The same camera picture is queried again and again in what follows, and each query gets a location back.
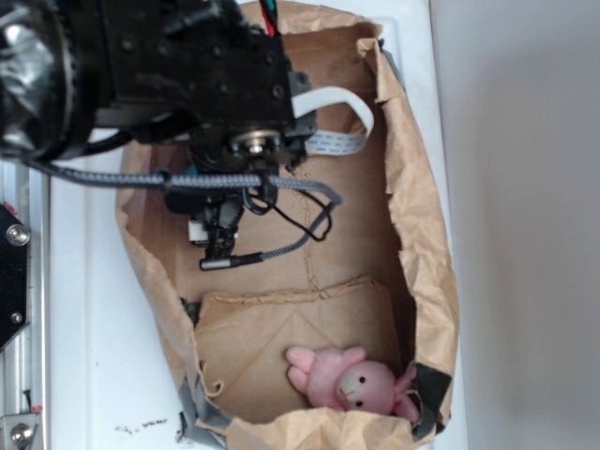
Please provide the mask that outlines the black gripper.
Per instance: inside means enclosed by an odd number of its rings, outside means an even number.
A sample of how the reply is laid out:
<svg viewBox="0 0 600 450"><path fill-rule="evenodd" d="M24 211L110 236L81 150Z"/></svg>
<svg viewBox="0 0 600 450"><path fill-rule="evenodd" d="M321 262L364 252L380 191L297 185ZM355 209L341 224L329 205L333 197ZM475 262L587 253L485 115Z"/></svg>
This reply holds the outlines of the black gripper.
<svg viewBox="0 0 600 450"><path fill-rule="evenodd" d="M291 69L228 69L206 79L202 126L188 143L190 166L165 180L168 208L200 227L189 238L205 250L201 269L266 259L233 255L235 236L245 211L261 216L276 209L280 167L293 170L306 160L316 115L292 101L310 89L308 75Z"/></svg>

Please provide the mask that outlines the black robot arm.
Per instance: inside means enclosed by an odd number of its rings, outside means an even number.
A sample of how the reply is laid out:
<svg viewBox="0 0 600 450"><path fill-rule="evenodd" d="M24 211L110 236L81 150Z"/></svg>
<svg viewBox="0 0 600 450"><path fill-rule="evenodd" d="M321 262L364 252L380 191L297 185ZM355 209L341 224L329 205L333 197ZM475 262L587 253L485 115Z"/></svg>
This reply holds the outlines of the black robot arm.
<svg viewBox="0 0 600 450"><path fill-rule="evenodd" d="M310 89L293 69L278 8L265 27L234 1L5 1L1 5L1 156L81 184L158 188L199 225L203 270L260 263L236 256L241 216L277 206L281 167L307 157ZM188 147L194 172L71 172L60 159L130 142Z"/></svg>

